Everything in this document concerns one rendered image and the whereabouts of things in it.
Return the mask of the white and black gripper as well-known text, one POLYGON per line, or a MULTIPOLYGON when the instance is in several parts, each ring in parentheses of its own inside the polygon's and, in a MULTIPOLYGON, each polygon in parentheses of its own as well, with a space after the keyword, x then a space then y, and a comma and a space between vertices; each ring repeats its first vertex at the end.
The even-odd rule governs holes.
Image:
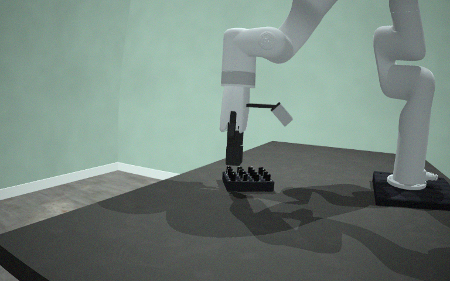
POLYGON ((226 165, 239 166, 243 161, 243 134, 248 128, 250 89, 254 85, 221 84, 220 131, 227 131, 226 165), (238 126, 238 128, 237 128, 238 126), (227 128, 227 129, 226 129, 227 128))

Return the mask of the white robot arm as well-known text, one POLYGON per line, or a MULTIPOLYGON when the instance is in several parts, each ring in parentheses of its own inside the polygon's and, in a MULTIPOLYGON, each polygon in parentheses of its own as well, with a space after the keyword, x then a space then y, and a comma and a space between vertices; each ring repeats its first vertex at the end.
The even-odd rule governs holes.
MULTIPOLYGON (((255 85, 256 56, 281 64, 290 60, 309 39, 337 0, 293 0, 290 13, 277 29, 227 29, 223 38, 221 84, 255 85)), ((426 45, 418 0, 389 0, 393 26, 381 26, 373 36, 373 48, 382 92, 406 100, 399 117, 396 158, 387 182, 400 189, 421 190, 438 175, 427 172, 431 107, 435 92, 432 72, 421 66, 396 65, 396 60, 418 61, 426 45)), ((283 126, 292 116, 279 102, 246 104, 272 108, 283 126)))

